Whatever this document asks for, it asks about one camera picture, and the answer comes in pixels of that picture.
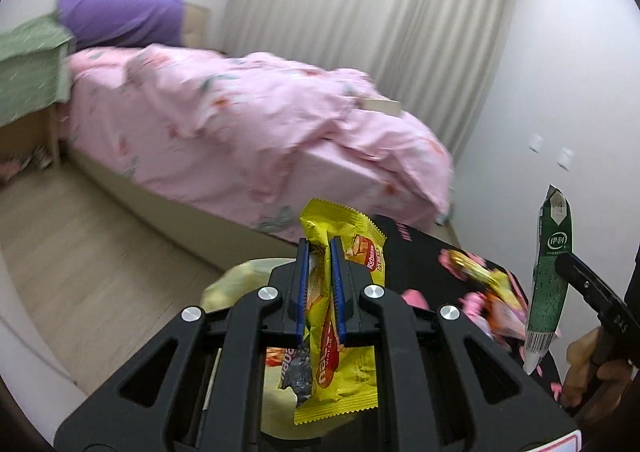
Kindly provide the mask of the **right hand bare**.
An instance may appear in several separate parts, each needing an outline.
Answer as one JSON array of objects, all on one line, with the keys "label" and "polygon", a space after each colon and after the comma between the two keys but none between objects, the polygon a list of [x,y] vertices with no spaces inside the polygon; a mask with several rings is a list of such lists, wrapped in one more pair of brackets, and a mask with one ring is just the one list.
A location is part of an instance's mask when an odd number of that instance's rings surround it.
[{"label": "right hand bare", "polygon": [[600,334],[600,327],[593,328],[568,346],[566,360],[570,368],[565,376],[560,397],[564,408],[574,408],[582,402],[582,396],[586,393],[590,380],[593,377],[602,380],[605,389],[601,398],[593,404],[590,418],[612,412],[620,404],[620,399],[634,374],[634,367],[624,360],[605,362],[597,370],[594,369],[591,359],[596,351]]}]

